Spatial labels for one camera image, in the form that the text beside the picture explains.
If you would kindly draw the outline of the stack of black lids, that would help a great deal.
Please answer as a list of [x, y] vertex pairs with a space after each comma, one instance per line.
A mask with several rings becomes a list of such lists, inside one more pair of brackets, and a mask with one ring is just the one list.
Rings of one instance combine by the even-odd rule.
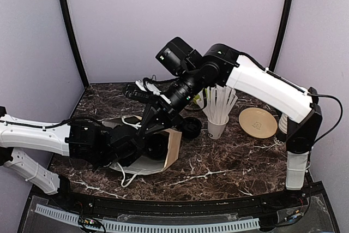
[[198, 118], [186, 117], [181, 126], [181, 132], [186, 139], [195, 139], [199, 136], [202, 129], [202, 123]]

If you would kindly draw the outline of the brown paper bag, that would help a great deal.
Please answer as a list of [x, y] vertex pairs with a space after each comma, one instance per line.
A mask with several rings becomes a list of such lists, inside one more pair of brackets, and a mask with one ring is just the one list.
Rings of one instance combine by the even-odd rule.
[[109, 168], [123, 175], [121, 187], [126, 188], [136, 176], [147, 176], [165, 171], [179, 156], [182, 133], [165, 129], [145, 139], [145, 147], [139, 158], [128, 161], [114, 160]]

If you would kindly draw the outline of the stack of paper cups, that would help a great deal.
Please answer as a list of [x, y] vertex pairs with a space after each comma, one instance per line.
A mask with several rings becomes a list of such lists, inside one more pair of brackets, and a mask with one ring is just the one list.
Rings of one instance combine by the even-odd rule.
[[277, 145], [284, 145], [287, 139], [287, 120], [288, 116], [286, 114], [282, 114], [279, 123], [278, 129], [274, 135], [274, 142]]

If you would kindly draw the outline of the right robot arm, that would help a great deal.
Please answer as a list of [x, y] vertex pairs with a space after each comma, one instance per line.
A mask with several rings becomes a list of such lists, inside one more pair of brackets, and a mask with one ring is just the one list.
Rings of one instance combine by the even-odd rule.
[[225, 44], [214, 44], [199, 54], [182, 38], [170, 40], [156, 59], [177, 80], [164, 92], [151, 90], [149, 80], [143, 86], [149, 94], [138, 135], [141, 137], [172, 128], [181, 123], [180, 112], [203, 89], [219, 85], [245, 92], [287, 116], [286, 190], [278, 203], [291, 207], [299, 199], [309, 154], [320, 139], [323, 117], [314, 88], [299, 87], [261, 66], [247, 53]]

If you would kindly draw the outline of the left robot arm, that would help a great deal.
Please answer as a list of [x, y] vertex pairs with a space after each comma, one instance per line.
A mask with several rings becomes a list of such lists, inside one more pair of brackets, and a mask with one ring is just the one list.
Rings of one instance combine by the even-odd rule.
[[77, 204], [70, 182], [29, 157], [24, 149], [52, 152], [89, 162], [93, 170], [113, 162], [130, 165], [144, 149], [143, 138], [129, 125], [108, 127], [92, 117], [73, 117], [60, 123], [21, 120], [1, 107], [1, 165], [13, 169], [65, 209]]

